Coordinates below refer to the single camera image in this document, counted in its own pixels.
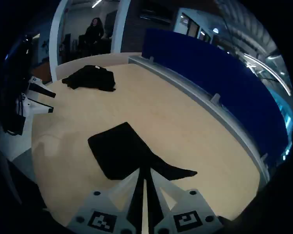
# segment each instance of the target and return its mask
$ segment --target fluorescent light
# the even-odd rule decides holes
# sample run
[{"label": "fluorescent light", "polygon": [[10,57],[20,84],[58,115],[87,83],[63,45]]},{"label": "fluorescent light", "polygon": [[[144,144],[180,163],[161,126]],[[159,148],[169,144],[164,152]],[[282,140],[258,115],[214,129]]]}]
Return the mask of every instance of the fluorescent light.
[{"label": "fluorescent light", "polygon": [[276,72],[274,72],[270,67],[268,67],[266,64],[262,63],[258,59],[255,59],[255,58],[253,58],[252,56],[250,56],[248,54],[244,54],[244,57],[252,60],[253,62],[255,62],[258,65],[260,65],[261,67],[265,68],[271,75],[273,75],[280,82],[280,84],[286,90],[288,95],[291,96],[291,91],[290,91],[289,87],[286,85],[286,83],[284,82],[284,80]]},{"label": "fluorescent light", "polygon": [[92,8],[94,8],[96,5],[98,5],[102,0],[98,0],[95,4],[93,4]]},{"label": "fluorescent light", "polygon": [[291,117],[288,116],[288,119],[286,120],[286,128],[288,128],[290,122],[291,122]]},{"label": "fluorescent light", "polygon": [[34,36],[33,39],[39,38],[39,37],[40,37],[40,33],[38,33],[36,36]]},{"label": "fluorescent light", "polygon": [[276,58],[279,58],[281,55],[271,55],[271,56],[268,56],[268,59],[272,60],[272,59],[276,59]]}]

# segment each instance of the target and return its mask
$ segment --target blue divider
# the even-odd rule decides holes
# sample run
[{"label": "blue divider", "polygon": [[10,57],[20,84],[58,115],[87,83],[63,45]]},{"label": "blue divider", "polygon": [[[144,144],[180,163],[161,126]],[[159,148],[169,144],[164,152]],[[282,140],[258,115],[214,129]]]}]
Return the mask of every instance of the blue divider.
[{"label": "blue divider", "polygon": [[264,84],[237,58],[183,34],[148,29],[142,56],[193,81],[240,121],[272,165],[288,145],[280,110]]}]

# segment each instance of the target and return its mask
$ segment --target black cloth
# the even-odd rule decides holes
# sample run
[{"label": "black cloth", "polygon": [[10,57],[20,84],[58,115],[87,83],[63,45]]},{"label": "black cloth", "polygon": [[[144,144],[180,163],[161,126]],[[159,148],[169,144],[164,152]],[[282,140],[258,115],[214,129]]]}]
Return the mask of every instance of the black cloth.
[{"label": "black cloth", "polygon": [[86,34],[85,34],[85,40],[87,44],[93,44],[96,41],[99,41],[102,36],[104,35],[104,30],[99,25],[97,26],[89,26],[87,28]]},{"label": "black cloth", "polygon": [[113,92],[115,86],[114,74],[105,68],[93,65],[86,65],[68,78],[62,79],[72,89],[78,87],[95,88],[102,91]]},{"label": "black cloth", "polygon": [[153,168],[168,180],[197,174],[164,162],[127,122],[90,137],[88,143],[103,173],[111,180],[122,180],[138,168],[145,174]]}]

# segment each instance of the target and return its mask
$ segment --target desk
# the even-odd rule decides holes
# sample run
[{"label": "desk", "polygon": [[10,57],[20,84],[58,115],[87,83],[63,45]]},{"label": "desk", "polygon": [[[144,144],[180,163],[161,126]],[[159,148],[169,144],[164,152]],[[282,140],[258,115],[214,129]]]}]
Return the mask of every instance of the desk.
[{"label": "desk", "polygon": [[110,188],[87,139],[128,122],[167,163],[195,170],[174,181],[197,188],[216,215],[233,219],[255,197],[259,172],[238,141],[203,107],[150,71],[135,65],[107,67],[116,90],[72,90],[61,81],[49,86],[54,107],[36,115],[32,156],[38,186],[52,216],[66,226],[95,188]]}]

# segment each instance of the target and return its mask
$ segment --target woman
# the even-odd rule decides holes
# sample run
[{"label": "woman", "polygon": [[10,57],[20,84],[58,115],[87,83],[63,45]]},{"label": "woman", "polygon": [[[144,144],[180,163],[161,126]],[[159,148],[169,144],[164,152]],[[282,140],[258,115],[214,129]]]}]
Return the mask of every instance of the woman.
[{"label": "woman", "polygon": [[98,54],[98,41],[102,38],[104,34],[103,24],[99,17],[94,18],[91,21],[91,25],[87,28],[85,34],[85,41],[88,45],[91,55]]}]

